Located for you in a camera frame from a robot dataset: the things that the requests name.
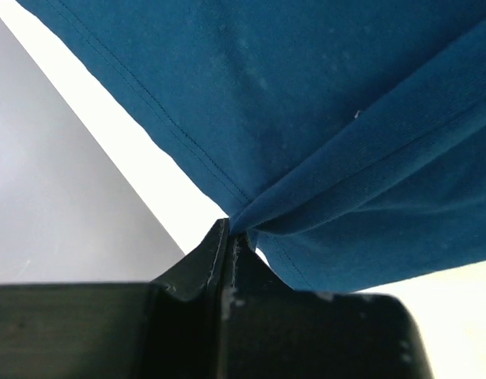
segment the folded cloth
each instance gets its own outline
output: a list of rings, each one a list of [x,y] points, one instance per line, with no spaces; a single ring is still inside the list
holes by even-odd
[[[292,287],[486,260],[486,0],[19,3]]]

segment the blue cloth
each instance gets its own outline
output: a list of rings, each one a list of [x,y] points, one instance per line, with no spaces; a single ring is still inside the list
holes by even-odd
[[[19,2],[291,286],[486,260],[486,0]]]

